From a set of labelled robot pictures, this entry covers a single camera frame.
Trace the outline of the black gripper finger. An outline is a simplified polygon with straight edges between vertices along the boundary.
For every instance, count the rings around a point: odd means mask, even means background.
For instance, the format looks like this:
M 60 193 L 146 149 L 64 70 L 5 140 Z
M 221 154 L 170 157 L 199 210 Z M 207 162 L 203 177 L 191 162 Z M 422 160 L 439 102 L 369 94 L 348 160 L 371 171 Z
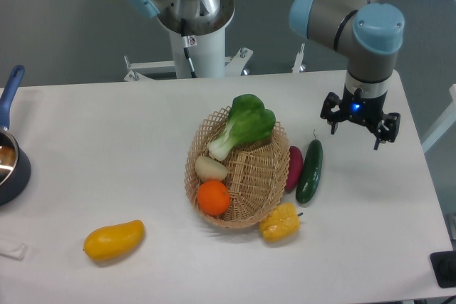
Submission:
M 341 99 L 337 94 L 330 92 L 321 108 L 320 118 L 324 119 L 331 126 L 331 134 L 334 135 L 338 128 L 340 119 L 340 104 Z
M 400 114 L 398 112 L 383 113 L 375 129 L 374 150 L 377 150 L 380 144 L 386 142 L 394 143 L 398 136 L 400 127 Z

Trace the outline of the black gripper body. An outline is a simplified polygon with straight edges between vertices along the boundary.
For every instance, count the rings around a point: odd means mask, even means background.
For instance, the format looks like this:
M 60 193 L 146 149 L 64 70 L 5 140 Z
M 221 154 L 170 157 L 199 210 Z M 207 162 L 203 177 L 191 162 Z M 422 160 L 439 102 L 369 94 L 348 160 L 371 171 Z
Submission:
M 384 120 L 383 105 L 386 92 L 374 97 L 366 98 L 363 90 L 355 88 L 350 90 L 344 86 L 343 97 L 336 112 L 336 124 L 349 121 L 367 128 L 377 128 Z

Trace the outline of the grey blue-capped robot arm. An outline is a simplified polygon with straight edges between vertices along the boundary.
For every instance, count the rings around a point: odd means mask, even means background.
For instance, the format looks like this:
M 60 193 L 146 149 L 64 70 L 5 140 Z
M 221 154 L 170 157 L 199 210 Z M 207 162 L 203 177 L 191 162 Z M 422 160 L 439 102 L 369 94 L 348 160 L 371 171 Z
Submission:
M 234 0 L 128 0 L 168 31 L 178 78 L 227 74 L 225 30 Z M 301 37 L 347 57 L 342 96 L 330 93 L 321 117 L 331 127 L 349 121 L 366 127 L 377 144 L 395 141 L 400 116 L 383 104 L 403 42 L 402 13 L 380 0 L 294 0 L 289 27 Z

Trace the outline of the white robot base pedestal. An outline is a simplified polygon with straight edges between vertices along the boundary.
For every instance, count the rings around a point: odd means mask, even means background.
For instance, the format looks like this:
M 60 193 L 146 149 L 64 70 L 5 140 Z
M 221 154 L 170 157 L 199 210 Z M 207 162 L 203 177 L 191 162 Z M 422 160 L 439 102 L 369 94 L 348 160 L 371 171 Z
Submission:
M 128 1 L 168 32 L 178 79 L 226 75 L 226 29 L 234 18 L 234 0 Z

